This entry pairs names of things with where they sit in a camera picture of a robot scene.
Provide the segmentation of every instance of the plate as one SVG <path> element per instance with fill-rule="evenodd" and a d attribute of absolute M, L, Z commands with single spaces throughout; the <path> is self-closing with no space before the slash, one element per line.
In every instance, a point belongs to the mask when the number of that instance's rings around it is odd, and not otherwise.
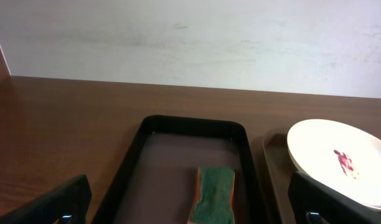
<path fill-rule="evenodd" d="M 381 140 L 347 124 L 309 119 L 289 130 L 288 146 L 298 170 L 381 211 Z"/>

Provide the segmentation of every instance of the red food residue on plate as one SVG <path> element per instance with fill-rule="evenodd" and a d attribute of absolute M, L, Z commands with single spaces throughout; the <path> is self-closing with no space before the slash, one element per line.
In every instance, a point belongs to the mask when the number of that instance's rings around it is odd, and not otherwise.
<path fill-rule="evenodd" d="M 337 159 L 340 162 L 341 169 L 344 172 L 344 174 L 348 176 L 347 173 L 349 173 L 351 174 L 352 178 L 356 179 L 359 175 L 359 172 L 356 172 L 350 157 L 344 152 L 342 154 L 337 150 L 333 150 L 333 152 L 337 155 Z"/>

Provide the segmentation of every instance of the wooden table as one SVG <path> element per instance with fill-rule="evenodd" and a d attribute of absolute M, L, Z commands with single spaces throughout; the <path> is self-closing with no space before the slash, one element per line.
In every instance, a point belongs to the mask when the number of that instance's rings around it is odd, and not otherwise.
<path fill-rule="evenodd" d="M 142 119 L 151 114 L 236 121 L 265 179 L 261 137 L 332 119 L 381 139 L 381 100 L 163 85 L 12 77 L 0 83 L 0 216 L 77 174 L 94 216 Z"/>

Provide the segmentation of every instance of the white wall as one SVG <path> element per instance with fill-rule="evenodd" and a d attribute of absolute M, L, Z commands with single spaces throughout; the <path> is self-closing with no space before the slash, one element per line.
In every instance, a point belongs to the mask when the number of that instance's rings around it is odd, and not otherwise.
<path fill-rule="evenodd" d="M 0 0 L 12 75 L 381 98 L 381 0 Z"/>

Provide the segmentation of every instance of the green sponge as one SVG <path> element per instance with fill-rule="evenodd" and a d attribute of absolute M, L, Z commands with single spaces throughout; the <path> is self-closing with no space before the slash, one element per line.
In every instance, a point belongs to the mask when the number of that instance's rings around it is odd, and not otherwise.
<path fill-rule="evenodd" d="M 235 224 L 232 211 L 235 173 L 226 167 L 200 167 L 188 224 Z"/>

